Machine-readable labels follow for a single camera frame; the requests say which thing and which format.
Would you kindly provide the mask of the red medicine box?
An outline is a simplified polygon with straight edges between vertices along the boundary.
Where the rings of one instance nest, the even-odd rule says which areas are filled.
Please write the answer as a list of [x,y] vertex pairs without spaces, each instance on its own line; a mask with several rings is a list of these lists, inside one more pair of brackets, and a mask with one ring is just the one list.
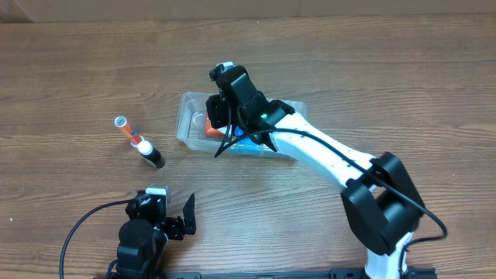
[[211,123],[211,120],[208,116],[208,114],[206,114],[206,117],[205,117],[205,135],[206,136],[217,136],[217,137],[224,137],[224,135],[226,134],[226,130],[227,130],[227,126],[224,126],[224,127],[221,127],[221,128],[214,128],[212,126],[212,123]]

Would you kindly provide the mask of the blue lozenge box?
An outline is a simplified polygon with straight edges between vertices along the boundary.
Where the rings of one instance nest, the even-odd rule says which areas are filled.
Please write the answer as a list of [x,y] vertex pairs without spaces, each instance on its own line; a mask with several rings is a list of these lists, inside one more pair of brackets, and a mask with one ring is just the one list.
[[[237,138],[243,136],[244,131],[236,126],[234,128],[234,132],[231,138],[231,141],[236,140]],[[266,151],[272,151],[265,145],[257,145],[250,138],[245,138],[240,140],[238,143],[233,144],[229,148],[230,153],[239,153],[243,155],[253,155],[253,156],[261,156]]]

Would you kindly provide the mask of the clear plastic container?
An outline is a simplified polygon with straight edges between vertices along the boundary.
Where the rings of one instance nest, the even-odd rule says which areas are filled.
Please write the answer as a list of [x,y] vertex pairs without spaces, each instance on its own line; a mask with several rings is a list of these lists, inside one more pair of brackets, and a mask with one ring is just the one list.
[[[205,135],[205,117],[207,114],[205,103],[209,96],[209,93],[196,91],[189,91],[182,95],[177,115],[176,137],[191,150],[215,153],[221,145],[223,137]],[[273,150],[255,157],[288,158],[288,156],[275,153]]]

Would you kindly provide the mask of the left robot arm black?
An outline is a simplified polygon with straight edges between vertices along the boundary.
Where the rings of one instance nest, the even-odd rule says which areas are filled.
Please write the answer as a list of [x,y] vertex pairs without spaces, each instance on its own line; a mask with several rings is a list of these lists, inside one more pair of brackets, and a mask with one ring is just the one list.
[[106,278],[165,277],[159,268],[167,243],[196,233],[195,196],[190,195],[183,215],[175,218],[167,216],[168,202],[166,188],[139,190],[128,202],[129,221],[119,230],[117,259],[109,264]]

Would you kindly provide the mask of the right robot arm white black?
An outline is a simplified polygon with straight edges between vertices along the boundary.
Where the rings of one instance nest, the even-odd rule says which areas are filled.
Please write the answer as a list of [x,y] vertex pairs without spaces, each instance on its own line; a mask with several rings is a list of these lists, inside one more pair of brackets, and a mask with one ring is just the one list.
[[219,89],[206,102],[212,127],[236,126],[236,142],[299,160],[337,189],[353,234],[367,248],[363,277],[412,277],[406,253],[425,205],[398,157],[375,157],[327,136],[288,103],[267,100],[243,66],[217,64],[208,75]]

